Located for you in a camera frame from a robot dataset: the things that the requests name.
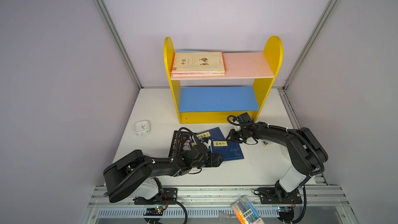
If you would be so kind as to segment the yellow pink blue bookshelf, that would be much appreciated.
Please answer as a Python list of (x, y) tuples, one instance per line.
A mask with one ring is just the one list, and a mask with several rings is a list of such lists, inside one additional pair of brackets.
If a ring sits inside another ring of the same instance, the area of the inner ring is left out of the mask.
[[(283, 43), (268, 39), (262, 52), (224, 53), (226, 75), (171, 77), (175, 53), (173, 41), (164, 41), (164, 64), (177, 117), (181, 124), (225, 123), (229, 115), (247, 112), (257, 120), (283, 62)], [(182, 87), (182, 80), (251, 79), (251, 86)]]

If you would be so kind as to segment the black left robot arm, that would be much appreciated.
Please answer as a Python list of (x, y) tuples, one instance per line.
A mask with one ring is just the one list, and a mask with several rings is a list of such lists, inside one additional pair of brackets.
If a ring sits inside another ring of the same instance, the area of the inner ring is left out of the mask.
[(104, 196), (116, 203), (130, 196), (146, 179), (183, 176), (192, 169), (217, 168), (223, 162), (222, 155), (208, 151), (203, 143), (168, 158), (154, 158), (135, 150), (103, 171), (107, 189)]

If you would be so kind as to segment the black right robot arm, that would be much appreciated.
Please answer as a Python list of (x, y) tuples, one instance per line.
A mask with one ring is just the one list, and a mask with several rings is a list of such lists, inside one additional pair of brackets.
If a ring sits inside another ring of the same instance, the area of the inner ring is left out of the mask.
[(309, 179), (325, 171), (329, 157), (319, 141), (308, 128), (290, 129), (265, 122), (254, 122), (248, 113), (230, 115), (227, 122), (234, 126), (227, 140), (234, 143), (271, 141), (287, 148), (291, 166), (275, 184), (280, 195), (289, 194), (304, 186)]

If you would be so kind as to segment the beige book orange border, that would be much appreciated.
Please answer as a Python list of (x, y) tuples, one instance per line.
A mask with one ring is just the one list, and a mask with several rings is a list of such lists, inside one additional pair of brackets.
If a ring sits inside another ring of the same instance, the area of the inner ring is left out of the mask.
[(182, 73), (225, 73), (222, 52), (178, 52), (175, 53), (171, 72)]

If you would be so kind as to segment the dark blue book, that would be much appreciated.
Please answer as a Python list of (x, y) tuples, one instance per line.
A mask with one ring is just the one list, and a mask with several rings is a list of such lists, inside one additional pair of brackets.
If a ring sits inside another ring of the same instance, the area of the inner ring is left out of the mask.
[(199, 133), (196, 135), (199, 139), (208, 138), (212, 141), (226, 141), (222, 131), (219, 127), (207, 130), (205, 132)]
[(225, 161), (244, 159), (239, 143), (212, 140), (211, 151), (221, 155)]

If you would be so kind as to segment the pack of coloured markers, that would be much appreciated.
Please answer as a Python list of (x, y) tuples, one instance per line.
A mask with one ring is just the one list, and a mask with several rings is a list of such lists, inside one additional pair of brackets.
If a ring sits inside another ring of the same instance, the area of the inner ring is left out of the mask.
[(264, 224), (262, 217), (255, 210), (246, 195), (240, 196), (231, 205), (240, 224)]

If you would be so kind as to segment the black book gold lettering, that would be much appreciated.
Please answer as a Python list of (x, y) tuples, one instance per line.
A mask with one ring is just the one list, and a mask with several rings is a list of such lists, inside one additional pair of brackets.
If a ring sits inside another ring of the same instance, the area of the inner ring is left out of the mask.
[(181, 131), (179, 136), (177, 136), (177, 134), (178, 131), (174, 131), (168, 155), (169, 158), (174, 157), (176, 154), (180, 154), (184, 151), (190, 151), (192, 147), (197, 144), (193, 135), (191, 135), (189, 132)]

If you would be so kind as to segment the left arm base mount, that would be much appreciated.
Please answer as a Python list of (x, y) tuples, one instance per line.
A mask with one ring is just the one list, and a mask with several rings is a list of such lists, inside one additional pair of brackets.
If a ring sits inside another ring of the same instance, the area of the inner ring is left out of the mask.
[[(156, 177), (146, 179), (133, 193), (134, 204), (138, 206), (166, 200), (177, 200), (178, 189), (175, 187), (164, 188), (160, 180)], [(155, 204), (146, 208), (144, 216), (162, 216), (168, 208), (169, 203), (163, 205)]]

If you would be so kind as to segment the pink cartoon cover book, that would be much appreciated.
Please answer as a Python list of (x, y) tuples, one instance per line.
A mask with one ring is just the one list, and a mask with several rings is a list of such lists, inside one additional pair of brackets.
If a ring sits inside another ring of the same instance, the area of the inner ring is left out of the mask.
[(171, 77), (214, 77), (224, 76), (226, 73), (171, 73)]

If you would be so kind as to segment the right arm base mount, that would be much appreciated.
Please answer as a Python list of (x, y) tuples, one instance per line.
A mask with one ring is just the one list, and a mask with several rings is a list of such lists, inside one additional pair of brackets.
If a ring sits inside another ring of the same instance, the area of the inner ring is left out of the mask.
[(299, 190), (285, 192), (279, 187), (260, 187), (253, 190), (254, 195), (260, 198), (261, 204), (302, 204), (303, 199)]

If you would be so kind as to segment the small white alarm clock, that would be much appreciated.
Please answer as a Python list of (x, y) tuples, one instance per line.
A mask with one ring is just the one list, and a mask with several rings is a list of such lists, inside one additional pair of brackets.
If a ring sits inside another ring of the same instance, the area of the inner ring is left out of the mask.
[(134, 132), (137, 136), (146, 135), (150, 133), (150, 122), (148, 120), (141, 120), (135, 123)]

